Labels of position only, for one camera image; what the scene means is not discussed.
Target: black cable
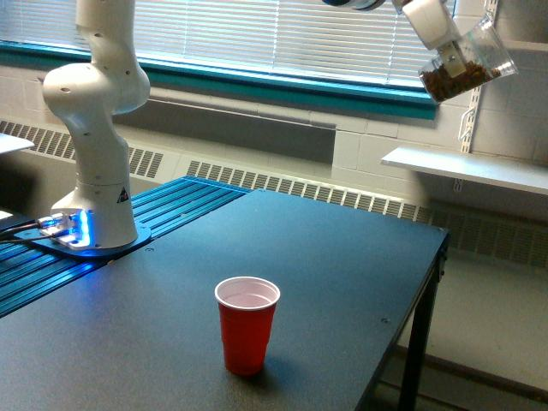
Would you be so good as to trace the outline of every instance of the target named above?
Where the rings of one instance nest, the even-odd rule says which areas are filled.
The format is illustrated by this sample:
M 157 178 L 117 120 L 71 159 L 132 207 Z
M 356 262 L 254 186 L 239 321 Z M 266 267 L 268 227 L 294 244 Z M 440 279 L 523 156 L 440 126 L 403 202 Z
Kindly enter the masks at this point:
M 2 240 L 0 241 L 0 244 L 12 244 L 12 243 L 20 243 L 20 242 L 29 242 L 29 241 L 36 241 L 36 240 L 45 240 L 46 238 L 55 238 L 59 235 L 41 235 L 40 237 L 32 237 L 32 238 L 23 238 L 23 239 L 14 239 L 14 240 Z
M 0 237 L 4 237 L 5 235 L 12 235 L 20 231 L 25 231 L 26 229 L 36 229 L 38 228 L 38 226 L 38 223 L 18 225 L 16 227 L 12 227 L 11 229 L 5 229 L 4 231 L 0 232 Z

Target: red solo cup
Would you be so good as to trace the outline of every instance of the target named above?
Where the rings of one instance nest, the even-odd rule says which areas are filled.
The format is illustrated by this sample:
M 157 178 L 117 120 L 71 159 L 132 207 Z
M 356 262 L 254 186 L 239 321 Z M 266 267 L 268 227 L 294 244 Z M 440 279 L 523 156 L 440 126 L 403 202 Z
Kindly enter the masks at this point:
M 224 365 L 237 375 L 256 374 L 265 362 L 279 288 L 262 278 L 232 277 L 217 285 L 215 298 L 221 317 Z

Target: teal window frame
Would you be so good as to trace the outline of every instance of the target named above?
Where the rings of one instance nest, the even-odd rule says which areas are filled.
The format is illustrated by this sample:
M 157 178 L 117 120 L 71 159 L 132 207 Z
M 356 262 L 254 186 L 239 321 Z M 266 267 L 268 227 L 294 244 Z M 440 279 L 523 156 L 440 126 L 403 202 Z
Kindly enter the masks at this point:
M 46 45 L 0 40 L 0 64 L 49 70 L 67 63 L 89 62 L 90 53 Z M 424 89 L 357 85 L 306 78 L 258 74 L 139 58 L 154 86 L 180 86 L 201 93 L 254 98 L 311 110 L 374 113 L 433 120 L 438 105 Z

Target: robot logo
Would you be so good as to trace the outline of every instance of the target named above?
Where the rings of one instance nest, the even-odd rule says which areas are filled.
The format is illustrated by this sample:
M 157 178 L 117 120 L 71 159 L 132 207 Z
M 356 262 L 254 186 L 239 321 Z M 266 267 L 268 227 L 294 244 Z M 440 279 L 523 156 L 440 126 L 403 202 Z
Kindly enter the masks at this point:
M 123 203 L 124 201 L 129 200 L 128 192 L 126 191 L 126 188 L 122 188 L 122 192 L 118 196 L 118 201 L 116 203 Z

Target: window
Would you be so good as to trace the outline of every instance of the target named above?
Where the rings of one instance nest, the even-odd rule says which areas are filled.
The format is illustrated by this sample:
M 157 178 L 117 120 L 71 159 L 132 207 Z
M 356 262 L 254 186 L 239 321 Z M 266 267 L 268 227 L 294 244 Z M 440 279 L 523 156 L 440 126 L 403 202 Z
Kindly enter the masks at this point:
M 75 4 L 0 0 L 0 39 L 85 50 Z M 421 88 L 432 56 L 390 0 L 370 13 L 320 0 L 137 0 L 134 36 L 138 55 L 160 62 L 346 85 Z

